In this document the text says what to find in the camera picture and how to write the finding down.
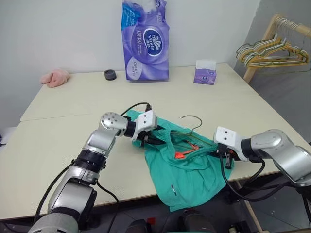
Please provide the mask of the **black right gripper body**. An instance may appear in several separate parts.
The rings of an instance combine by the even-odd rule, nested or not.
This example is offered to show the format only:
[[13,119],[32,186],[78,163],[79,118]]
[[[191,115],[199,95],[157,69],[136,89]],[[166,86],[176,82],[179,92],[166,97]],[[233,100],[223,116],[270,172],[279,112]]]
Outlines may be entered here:
[[224,144],[218,144],[216,157],[225,160],[225,168],[232,169],[235,161],[239,161],[237,153]]

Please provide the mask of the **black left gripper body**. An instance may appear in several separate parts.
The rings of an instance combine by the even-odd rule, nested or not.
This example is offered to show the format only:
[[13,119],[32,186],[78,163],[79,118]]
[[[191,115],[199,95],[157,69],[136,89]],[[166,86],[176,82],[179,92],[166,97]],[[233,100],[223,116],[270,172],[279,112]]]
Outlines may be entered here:
[[152,130],[151,131],[141,131],[138,134],[138,140],[140,141],[140,147],[143,148],[145,144],[150,145],[160,145],[161,140],[152,136]]

